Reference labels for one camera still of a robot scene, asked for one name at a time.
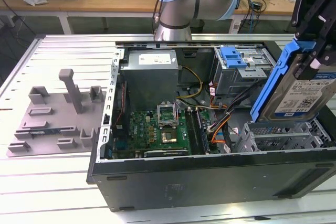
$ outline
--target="table leg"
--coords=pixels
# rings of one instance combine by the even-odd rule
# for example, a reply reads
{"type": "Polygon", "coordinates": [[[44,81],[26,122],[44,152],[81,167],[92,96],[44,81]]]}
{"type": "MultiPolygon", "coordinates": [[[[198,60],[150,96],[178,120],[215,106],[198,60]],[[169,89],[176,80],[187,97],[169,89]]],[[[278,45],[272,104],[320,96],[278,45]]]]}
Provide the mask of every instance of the table leg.
{"type": "Polygon", "coordinates": [[[12,20],[12,17],[10,17],[9,15],[7,16],[0,16],[1,20],[3,20],[3,22],[5,22],[5,24],[7,24],[7,26],[9,27],[14,27],[15,24],[12,20]]]}
{"type": "Polygon", "coordinates": [[[103,22],[103,28],[104,28],[104,30],[109,29],[109,24],[107,23],[107,18],[106,17],[102,17],[101,21],[103,22]]]}
{"type": "Polygon", "coordinates": [[[64,34],[74,34],[72,26],[69,24],[68,16],[60,15],[58,16],[58,18],[59,18],[59,21],[61,22],[64,34]]]}
{"type": "Polygon", "coordinates": [[[239,28],[240,28],[241,23],[242,23],[241,18],[232,19],[229,34],[237,34],[239,32],[239,28]]]}

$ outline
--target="blue label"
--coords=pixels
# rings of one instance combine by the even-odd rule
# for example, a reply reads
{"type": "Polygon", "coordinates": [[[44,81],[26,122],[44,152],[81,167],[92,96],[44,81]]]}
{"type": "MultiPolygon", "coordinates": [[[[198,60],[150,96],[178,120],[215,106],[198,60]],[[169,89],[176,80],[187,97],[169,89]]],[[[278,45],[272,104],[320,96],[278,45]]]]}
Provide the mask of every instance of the blue label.
{"type": "Polygon", "coordinates": [[[313,80],[334,80],[336,73],[317,73],[313,80]]]}

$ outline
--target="floor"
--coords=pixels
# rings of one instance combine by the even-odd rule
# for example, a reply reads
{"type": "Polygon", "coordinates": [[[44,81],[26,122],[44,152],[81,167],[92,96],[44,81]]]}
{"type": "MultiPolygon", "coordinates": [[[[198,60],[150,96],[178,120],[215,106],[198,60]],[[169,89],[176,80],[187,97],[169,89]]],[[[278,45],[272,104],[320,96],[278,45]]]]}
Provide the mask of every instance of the floor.
{"type": "MultiPolygon", "coordinates": [[[[25,22],[36,34],[63,34],[62,27],[57,17],[26,17],[25,22]]],[[[109,29],[102,28],[101,18],[72,17],[69,22],[76,34],[149,34],[151,33],[150,18],[108,18],[109,29]]],[[[227,33],[231,20],[205,21],[203,33],[227,33]]],[[[256,34],[281,34],[287,27],[287,21],[261,20],[253,33],[256,34]]],[[[241,29],[241,33],[249,32],[249,25],[241,29]]],[[[24,54],[29,42],[34,35],[21,21],[15,23],[11,31],[0,34],[0,84],[5,81],[18,60],[24,54]]]]}

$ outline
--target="metal workbench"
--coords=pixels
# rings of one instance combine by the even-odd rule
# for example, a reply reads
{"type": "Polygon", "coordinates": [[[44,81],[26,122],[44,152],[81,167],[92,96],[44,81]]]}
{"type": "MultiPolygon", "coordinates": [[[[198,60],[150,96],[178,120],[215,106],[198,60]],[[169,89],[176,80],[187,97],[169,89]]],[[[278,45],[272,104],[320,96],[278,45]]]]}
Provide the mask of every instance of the metal workbench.
{"type": "MultiPolygon", "coordinates": [[[[197,40],[274,40],[281,48],[292,35],[194,35],[197,40]]],[[[0,223],[335,223],[336,177],[301,199],[112,213],[96,185],[86,183],[90,153],[7,158],[32,86],[65,92],[60,68],[72,68],[81,91],[107,86],[112,41],[152,40],[150,35],[59,35],[34,40],[0,88],[0,223]]],[[[335,100],[329,103],[335,107],[335,100]]]]}

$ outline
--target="motherboard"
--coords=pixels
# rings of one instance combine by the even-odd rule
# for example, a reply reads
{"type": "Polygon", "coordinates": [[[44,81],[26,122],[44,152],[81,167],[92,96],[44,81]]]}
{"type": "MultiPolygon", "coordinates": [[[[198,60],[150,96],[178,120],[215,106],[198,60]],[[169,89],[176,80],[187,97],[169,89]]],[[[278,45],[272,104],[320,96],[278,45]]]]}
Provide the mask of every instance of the motherboard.
{"type": "Polygon", "coordinates": [[[118,158],[160,157],[194,155],[195,145],[200,152],[208,150],[205,131],[210,125],[206,110],[153,110],[132,111],[129,122],[129,136],[126,140],[117,139],[114,153],[118,158]],[[196,122],[197,129],[190,121],[196,122]],[[194,132],[204,133],[204,138],[195,138],[194,132]]]}

